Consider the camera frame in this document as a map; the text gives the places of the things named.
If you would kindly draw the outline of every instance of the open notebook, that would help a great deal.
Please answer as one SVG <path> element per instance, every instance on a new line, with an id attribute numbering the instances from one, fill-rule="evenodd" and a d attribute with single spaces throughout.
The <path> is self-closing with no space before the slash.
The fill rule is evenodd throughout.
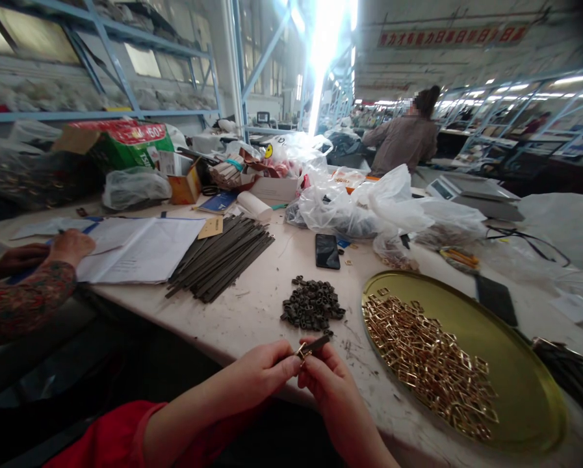
<path id="1" fill-rule="evenodd" d="M 77 267 L 89 283 L 162 283 L 204 226 L 204 219 L 110 218 L 90 236 L 96 249 Z"/>

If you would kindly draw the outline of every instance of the smartphone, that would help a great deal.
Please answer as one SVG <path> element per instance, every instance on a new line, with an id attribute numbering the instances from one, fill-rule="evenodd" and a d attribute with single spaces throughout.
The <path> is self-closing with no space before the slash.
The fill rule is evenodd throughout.
<path id="1" fill-rule="evenodd" d="M 341 269 L 339 249 L 335 236 L 315 234 L 315 264 L 319 268 Z"/>
<path id="2" fill-rule="evenodd" d="M 481 275 L 477 275 L 475 281 L 478 287 L 478 300 L 480 304 L 511 327 L 518 326 L 519 322 L 514 313 L 510 290 L 505 285 Z"/>

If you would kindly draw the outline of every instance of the blue shelving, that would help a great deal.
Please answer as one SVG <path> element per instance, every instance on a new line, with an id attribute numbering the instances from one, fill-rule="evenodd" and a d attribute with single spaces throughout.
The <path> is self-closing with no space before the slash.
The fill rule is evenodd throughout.
<path id="1" fill-rule="evenodd" d="M 192 58 L 207 59 L 213 65 L 213 54 L 211 49 L 208 52 L 192 49 L 181 44 L 171 42 L 167 39 L 160 38 L 146 31 L 112 21 L 111 19 L 101 17 L 96 11 L 91 1 L 86 1 L 90 10 L 77 8 L 57 0 L 21 0 L 12 2 L 0 0 L 0 7 L 9 8 L 21 13 L 54 21 L 62 26 L 67 25 L 74 31 L 83 31 L 91 34 L 98 34 L 103 39 L 106 52 L 111 59 L 112 65 L 116 70 L 118 78 L 122 83 L 131 107 L 131 112 L 2 112 L 0 113 L 0 122 L 13 122 L 17 119 L 30 118 L 35 120 L 90 120 L 101 118 L 119 118 L 121 116 L 131 116 L 137 118 L 161 117 L 161 116 L 205 116 L 211 114 L 220 114 L 220 95 L 218 92 L 217 77 L 213 73 L 214 92 L 217 109 L 213 110 L 144 110 L 140 109 L 136 102 L 135 96 L 131 92 L 131 87 L 123 74 L 122 67 L 116 55 L 114 54 L 111 44 L 107 38 L 116 42 L 128 42 L 136 46 L 145 47 L 155 51 L 163 52 L 175 57 L 189 61 L 191 67 Z M 86 68 L 90 78 L 98 80 L 93 68 Z"/>

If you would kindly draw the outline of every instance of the round metal tray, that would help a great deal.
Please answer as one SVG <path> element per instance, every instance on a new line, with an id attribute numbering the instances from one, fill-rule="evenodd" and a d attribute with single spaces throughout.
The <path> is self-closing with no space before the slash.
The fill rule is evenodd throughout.
<path id="1" fill-rule="evenodd" d="M 363 289 L 363 304 L 371 294 L 380 298 L 382 288 L 389 289 L 384 298 L 419 301 L 426 317 L 438 319 L 444 332 L 456 335 L 463 351 L 488 363 L 489 380 L 499 395 L 493 401 L 499 423 L 489 425 L 491 440 L 477 442 L 504 452 L 542 454 L 562 441 L 568 424 L 562 392 L 509 326 L 457 289 L 422 274 L 388 271 L 371 277 Z"/>

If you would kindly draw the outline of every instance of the blue book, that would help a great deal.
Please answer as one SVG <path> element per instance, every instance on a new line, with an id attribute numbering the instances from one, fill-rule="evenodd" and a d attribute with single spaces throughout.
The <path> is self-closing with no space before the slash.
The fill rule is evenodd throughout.
<path id="1" fill-rule="evenodd" d="M 237 192 L 220 192 L 205 201 L 198 209 L 207 211 L 208 213 L 222 215 L 235 203 L 238 195 L 239 193 Z"/>

